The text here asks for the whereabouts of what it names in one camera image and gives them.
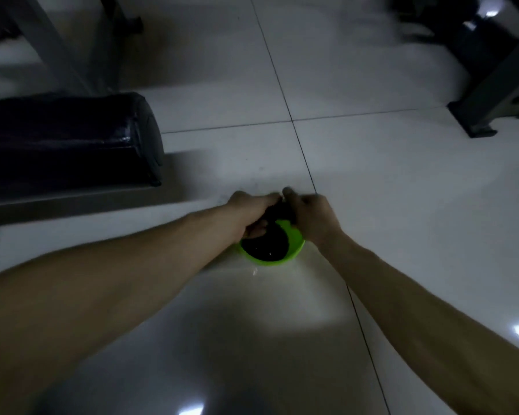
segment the black liquid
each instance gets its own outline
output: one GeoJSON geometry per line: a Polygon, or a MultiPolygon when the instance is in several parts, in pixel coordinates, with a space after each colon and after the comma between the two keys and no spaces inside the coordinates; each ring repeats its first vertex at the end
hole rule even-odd
{"type": "Polygon", "coordinates": [[[288,236],[277,223],[270,223],[267,232],[255,239],[244,239],[240,242],[242,248],[250,256],[261,261],[280,261],[288,253],[288,236]]]}

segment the forearm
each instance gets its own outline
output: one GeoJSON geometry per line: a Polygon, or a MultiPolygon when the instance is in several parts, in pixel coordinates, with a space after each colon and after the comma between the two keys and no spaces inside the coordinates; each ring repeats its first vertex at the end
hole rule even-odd
{"type": "Polygon", "coordinates": [[[171,300],[235,241],[227,207],[50,253],[0,274],[0,413],[171,300]]]}
{"type": "Polygon", "coordinates": [[[408,365],[459,414],[519,414],[519,349],[344,233],[319,245],[408,365]]]}

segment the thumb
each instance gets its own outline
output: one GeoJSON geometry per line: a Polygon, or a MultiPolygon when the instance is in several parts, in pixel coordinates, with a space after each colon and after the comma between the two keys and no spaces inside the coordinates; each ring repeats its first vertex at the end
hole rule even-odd
{"type": "Polygon", "coordinates": [[[302,205],[302,198],[294,192],[292,188],[286,187],[283,189],[284,199],[290,204],[292,210],[296,212],[302,205]]]}

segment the tiled floor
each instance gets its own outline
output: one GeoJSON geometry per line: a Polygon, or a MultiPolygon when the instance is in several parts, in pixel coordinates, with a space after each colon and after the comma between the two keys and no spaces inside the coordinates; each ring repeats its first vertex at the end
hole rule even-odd
{"type": "MultiPolygon", "coordinates": [[[[44,4],[84,10],[79,1],[44,4]]],[[[39,221],[0,226],[0,271],[225,202],[236,189],[315,185],[358,242],[519,346],[519,121],[467,138],[443,107],[465,83],[443,48],[405,42],[417,30],[396,25],[383,0],[122,1],[146,26],[128,49],[125,88],[147,97],[166,153],[191,158],[191,198],[65,218],[46,218],[57,202],[33,205],[39,221]]],[[[352,297],[311,245],[274,268],[228,254],[44,405],[57,414],[197,405],[204,414],[450,413],[352,297]]]]}

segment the bowl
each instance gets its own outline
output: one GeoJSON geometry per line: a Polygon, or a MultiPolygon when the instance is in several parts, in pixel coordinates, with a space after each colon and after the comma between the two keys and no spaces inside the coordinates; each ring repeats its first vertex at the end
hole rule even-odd
{"type": "Polygon", "coordinates": [[[240,253],[242,253],[244,256],[246,256],[250,261],[258,264],[258,265],[265,265],[265,266],[273,266],[273,265],[280,265],[281,263],[288,262],[298,255],[300,251],[302,250],[302,247],[304,246],[305,240],[302,237],[302,234],[300,233],[300,230],[298,230],[295,227],[292,227],[291,222],[288,220],[277,220],[275,223],[279,225],[280,228],[284,230],[288,237],[288,252],[284,256],[284,258],[280,259],[279,261],[262,261],[260,259],[257,259],[253,256],[251,256],[247,251],[245,251],[242,248],[241,242],[238,243],[238,250],[240,253]]]}

